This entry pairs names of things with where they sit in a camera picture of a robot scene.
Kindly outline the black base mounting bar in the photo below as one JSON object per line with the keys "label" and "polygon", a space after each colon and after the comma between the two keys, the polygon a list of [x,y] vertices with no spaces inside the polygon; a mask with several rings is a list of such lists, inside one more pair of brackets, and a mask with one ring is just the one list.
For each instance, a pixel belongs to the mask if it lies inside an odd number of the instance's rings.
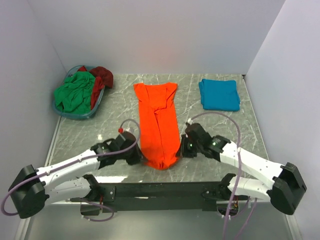
{"label": "black base mounting bar", "polygon": [[218,201],[228,201],[232,191],[226,183],[101,183],[84,199],[102,201],[119,211],[203,210],[216,211]]}

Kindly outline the blue plastic basket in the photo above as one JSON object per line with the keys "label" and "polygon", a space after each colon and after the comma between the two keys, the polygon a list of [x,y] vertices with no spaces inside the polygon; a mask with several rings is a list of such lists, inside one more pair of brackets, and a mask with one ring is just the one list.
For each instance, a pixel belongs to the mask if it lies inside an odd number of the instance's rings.
{"label": "blue plastic basket", "polygon": [[[95,68],[95,66],[89,66],[89,65],[77,65],[77,66],[74,66],[67,72],[64,80],[62,81],[62,84],[65,83],[65,80],[67,79],[67,77],[71,77],[72,75],[74,75],[82,67],[85,67],[87,71],[90,71],[91,69]],[[58,108],[56,107],[55,100],[52,101],[51,106],[52,106],[53,111],[57,115],[59,115],[61,117],[64,117],[64,118],[67,118],[67,119],[74,119],[74,120],[91,119],[96,115],[96,112],[97,112],[97,110],[99,108],[100,102],[101,102],[101,100],[103,98],[104,92],[105,92],[105,87],[100,90],[99,96],[97,98],[97,101],[96,101],[93,109],[90,110],[87,113],[84,113],[84,114],[74,114],[74,113],[62,112],[62,111],[58,110]]]}

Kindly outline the green t shirt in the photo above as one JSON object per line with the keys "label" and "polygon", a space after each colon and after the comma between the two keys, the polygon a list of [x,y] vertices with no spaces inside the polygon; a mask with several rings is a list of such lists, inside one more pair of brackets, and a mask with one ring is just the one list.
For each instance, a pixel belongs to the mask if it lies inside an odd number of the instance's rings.
{"label": "green t shirt", "polygon": [[91,95],[95,77],[87,71],[77,71],[54,91],[55,107],[63,113],[86,114],[91,110]]}

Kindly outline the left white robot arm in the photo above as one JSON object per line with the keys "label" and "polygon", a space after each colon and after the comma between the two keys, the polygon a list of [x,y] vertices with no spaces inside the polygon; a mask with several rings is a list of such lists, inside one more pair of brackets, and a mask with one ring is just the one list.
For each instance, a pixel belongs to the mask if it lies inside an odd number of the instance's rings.
{"label": "left white robot arm", "polygon": [[27,219],[45,206],[59,201],[84,198],[94,201],[102,190],[89,173],[124,160],[135,165],[144,158],[138,138],[124,131],[116,138],[96,143],[81,154],[47,167],[23,167],[8,189],[16,215]]}

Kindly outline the aluminium frame rail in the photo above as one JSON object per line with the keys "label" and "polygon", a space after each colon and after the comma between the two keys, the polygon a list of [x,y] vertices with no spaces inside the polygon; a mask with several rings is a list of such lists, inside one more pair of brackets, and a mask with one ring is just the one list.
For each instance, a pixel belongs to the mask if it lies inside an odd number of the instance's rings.
{"label": "aluminium frame rail", "polygon": [[21,222],[18,240],[300,240],[260,185],[221,182],[104,183],[102,207],[57,202]]}

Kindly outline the dark red t shirt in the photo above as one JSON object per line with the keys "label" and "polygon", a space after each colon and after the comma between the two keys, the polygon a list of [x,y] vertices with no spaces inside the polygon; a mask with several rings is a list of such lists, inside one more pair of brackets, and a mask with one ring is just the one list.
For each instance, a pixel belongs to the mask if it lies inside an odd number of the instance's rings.
{"label": "dark red t shirt", "polygon": [[104,87],[107,87],[109,89],[113,88],[114,76],[111,71],[109,71],[108,69],[102,66],[97,66],[89,70],[89,72],[95,77],[95,81],[94,81],[94,85],[93,85],[92,93],[90,97],[90,109],[93,110],[93,108],[97,103],[101,90]]}

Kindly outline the folded blue t shirt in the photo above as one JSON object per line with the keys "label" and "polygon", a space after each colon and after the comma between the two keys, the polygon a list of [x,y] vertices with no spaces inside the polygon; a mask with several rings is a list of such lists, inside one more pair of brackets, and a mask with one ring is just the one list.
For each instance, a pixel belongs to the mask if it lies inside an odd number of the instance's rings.
{"label": "folded blue t shirt", "polygon": [[198,83],[200,102],[204,110],[237,112],[240,98],[235,80],[202,79]]}

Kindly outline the orange t shirt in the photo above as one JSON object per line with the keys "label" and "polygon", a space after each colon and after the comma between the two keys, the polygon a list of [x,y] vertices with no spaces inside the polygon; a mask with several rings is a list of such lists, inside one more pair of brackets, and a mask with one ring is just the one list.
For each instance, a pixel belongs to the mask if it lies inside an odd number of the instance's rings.
{"label": "orange t shirt", "polygon": [[165,170],[174,165],[180,147],[180,132],[174,104],[176,83],[133,85],[138,99],[140,148],[147,165]]}

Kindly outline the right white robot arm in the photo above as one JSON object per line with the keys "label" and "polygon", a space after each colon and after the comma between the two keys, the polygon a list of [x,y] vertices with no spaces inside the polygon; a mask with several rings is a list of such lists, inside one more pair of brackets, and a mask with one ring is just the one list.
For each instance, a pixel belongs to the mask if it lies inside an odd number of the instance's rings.
{"label": "right white robot arm", "polygon": [[199,123],[187,124],[181,136],[177,157],[195,158],[203,154],[208,159],[227,164],[251,175],[241,177],[226,174],[212,190],[202,193],[208,200],[230,200],[233,196],[247,196],[267,200],[286,215],[293,215],[307,191],[298,167],[285,165],[255,155],[221,135],[210,136]]}

